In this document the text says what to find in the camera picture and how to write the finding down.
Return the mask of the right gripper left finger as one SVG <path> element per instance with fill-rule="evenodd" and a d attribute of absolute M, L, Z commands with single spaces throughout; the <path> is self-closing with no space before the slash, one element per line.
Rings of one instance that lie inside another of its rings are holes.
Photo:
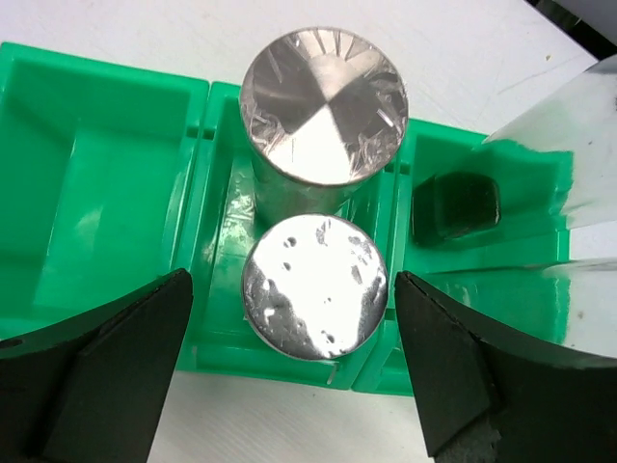
<path fill-rule="evenodd" d="M 2 461 L 147 461 L 192 304 L 178 269 L 2 340 Z"/>

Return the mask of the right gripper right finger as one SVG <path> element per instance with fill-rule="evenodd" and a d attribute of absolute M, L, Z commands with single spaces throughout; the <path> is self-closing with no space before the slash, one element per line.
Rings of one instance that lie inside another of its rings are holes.
<path fill-rule="evenodd" d="M 402 271 L 395 310 L 437 462 L 612 462 L 616 362 L 539 340 Z"/>

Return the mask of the blue label silver lid shaker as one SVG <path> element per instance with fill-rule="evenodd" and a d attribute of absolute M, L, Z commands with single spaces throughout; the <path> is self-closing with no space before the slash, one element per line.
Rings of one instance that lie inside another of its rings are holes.
<path fill-rule="evenodd" d="M 271 348 L 304 361 L 333 360 L 375 333 L 389 299 L 389 273 L 374 241 L 334 215 L 280 221 L 248 253 L 244 312 Z"/>

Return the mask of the glass bottle with dark bottom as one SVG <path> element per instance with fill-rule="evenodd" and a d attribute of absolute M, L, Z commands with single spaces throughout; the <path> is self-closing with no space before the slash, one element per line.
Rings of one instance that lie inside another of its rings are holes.
<path fill-rule="evenodd" d="M 433 172 L 412 236 L 453 248 L 616 218 L 616 59 L 606 58 Z"/>

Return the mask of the jar with silver lid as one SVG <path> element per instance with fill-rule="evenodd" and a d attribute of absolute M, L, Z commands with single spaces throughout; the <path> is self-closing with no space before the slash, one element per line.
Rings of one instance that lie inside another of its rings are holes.
<path fill-rule="evenodd" d="M 266 45 L 245 73 L 239 106 L 254 149 L 256 211 L 269 223 L 337 212 L 390 163 L 409 120 L 394 63 L 335 27 Z"/>

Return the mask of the glass bottle gold black pourer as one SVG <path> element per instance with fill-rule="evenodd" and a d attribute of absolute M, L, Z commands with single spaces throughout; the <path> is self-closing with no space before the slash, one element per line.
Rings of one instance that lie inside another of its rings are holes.
<path fill-rule="evenodd" d="M 431 274 L 462 304 L 540 340 L 616 356 L 616 260 L 508 265 Z"/>

